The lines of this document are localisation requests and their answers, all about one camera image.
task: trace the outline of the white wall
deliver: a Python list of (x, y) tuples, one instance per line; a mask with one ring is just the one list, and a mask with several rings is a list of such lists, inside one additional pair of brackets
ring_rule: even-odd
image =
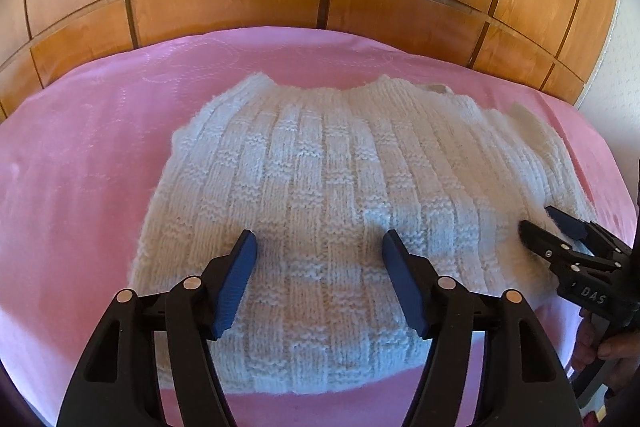
[(609, 144), (632, 199), (640, 159), (640, 0), (618, 0), (600, 55), (576, 107)]

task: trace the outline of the fingernail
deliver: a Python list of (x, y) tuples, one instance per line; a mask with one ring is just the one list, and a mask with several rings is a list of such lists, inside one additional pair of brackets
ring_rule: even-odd
[(607, 344), (602, 344), (598, 348), (598, 358), (606, 359), (611, 354), (611, 347), (607, 346)]

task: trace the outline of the metal pin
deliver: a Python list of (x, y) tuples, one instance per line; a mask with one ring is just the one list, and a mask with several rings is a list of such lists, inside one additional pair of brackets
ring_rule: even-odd
[(452, 290), (456, 287), (456, 281), (451, 277), (447, 277), (445, 275), (444, 277), (440, 277), (438, 279), (438, 286), (440, 286), (440, 288), (442, 288), (443, 290)]
[(120, 303), (129, 302), (133, 297), (133, 292), (131, 290), (122, 290), (118, 292), (116, 295), (116, 301)]
[(516, 290), (509, 290), (507, 292), (507, 300), (509, 302), (512, 302), (514, 304), (518, 304), (520, 302), (522, 302), (522, 293), (516, 291)]
[(196, 288), (199, 288), (201, 284), (202, 280), (200, 280), (200, 277), (189, 277), (188, 279), (184, 280), (182, 286), (184, 286), (187, 290), (194, 290)]

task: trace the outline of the pink bedsheet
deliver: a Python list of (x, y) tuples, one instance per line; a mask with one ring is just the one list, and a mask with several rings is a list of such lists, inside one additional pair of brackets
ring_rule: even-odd
[[(633, 240), (632, 200), (604, 140), (573, 107), (528, 87), (369, 39), (292, 28), (215, 32), (97, 60), (0, 126), (0, 359), (50, 422), (95, 324), (126, 286), (172, 132), (254, 71), (305, 87), (352, 87), (386, 73), (447, 84), (483, 107), (524, 104), (564, 139), (600, 223)], [(556, 300), (538, 312), (565, 362), (575, 309)], [(241, 427), (399, 426), (419, 375), (407, 371), (346, 393), (230, 396), (229, 403)], [(460, 425), (472, 395), (465, 395)], [(163, 397), (169, 422), (178, 425), (175, 394)]]

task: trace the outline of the white knitted sweater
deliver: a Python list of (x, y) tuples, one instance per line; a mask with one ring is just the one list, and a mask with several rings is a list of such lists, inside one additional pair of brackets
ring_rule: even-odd
[[(424, 363), (383, 266), (388, 229), (469, 290), (515, 287), (534, 307), (553, 293), (517, 224), (558, 233), (548, 204), (594, 218), (562, 139), (519, 105), (502, 114), (442, 91), (255, 74), (175, 132), (130, 285), (166, 291), (255, 233), (236, 321), (211, 345), (227, 393), (340, 391)], [(166, 346), (159, 372), (171, 385)]]

